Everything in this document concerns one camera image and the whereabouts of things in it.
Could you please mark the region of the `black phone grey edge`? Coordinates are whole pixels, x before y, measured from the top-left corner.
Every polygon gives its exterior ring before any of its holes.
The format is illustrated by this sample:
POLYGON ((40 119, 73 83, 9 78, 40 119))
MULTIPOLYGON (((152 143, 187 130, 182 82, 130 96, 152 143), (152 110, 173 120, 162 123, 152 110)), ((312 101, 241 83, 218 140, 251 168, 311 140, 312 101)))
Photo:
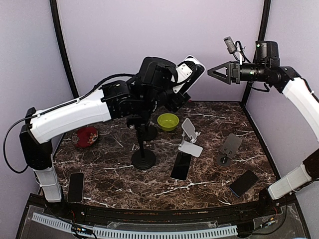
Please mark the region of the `black phone grey edge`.
POLYGON ((185 181, 188 176, 192 155, 178 152, 170 177, 175 180, 185 181))

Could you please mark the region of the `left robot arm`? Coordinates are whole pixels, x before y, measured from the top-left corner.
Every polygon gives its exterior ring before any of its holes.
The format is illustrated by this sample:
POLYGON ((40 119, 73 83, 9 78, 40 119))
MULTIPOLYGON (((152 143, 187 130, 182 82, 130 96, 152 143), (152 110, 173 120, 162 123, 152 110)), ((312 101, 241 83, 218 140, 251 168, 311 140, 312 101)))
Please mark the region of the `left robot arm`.
POLYGON ((189 89, 204 71, 192 56, 179 64, 146 57, 136 74, 111 75, 87 94, 46 110, 30 108, 19 139, 25 161, 36 174, 52 211, 59 217, 70 213, 53 166, 54 137, 89 124, 126 118, 143 143, 149 135, 151 115, 160 107, 170 112, 182 108, 190 99, 189 89))

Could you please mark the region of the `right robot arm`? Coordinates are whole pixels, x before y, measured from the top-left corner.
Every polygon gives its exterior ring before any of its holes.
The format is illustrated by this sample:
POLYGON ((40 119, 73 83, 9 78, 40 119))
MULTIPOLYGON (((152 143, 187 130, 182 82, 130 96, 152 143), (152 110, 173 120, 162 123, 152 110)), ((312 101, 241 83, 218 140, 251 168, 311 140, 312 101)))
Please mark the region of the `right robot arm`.
MULTIPOLYGON (((264 92, 271 87, 283 94, 301 113, 316 136, 319 134, 319 100, 307 81, 292 67, 281 66, 278 44, 274 41, 255 42, 255 62, 229 61, 207 71, 208 76, 226 84, 242 81, 262 82, 264 92)), ((254 211, 265 216, 274 201, 296 192, 319 178, 319 152, 316 150, 300 166, 260 192, 254 211)))

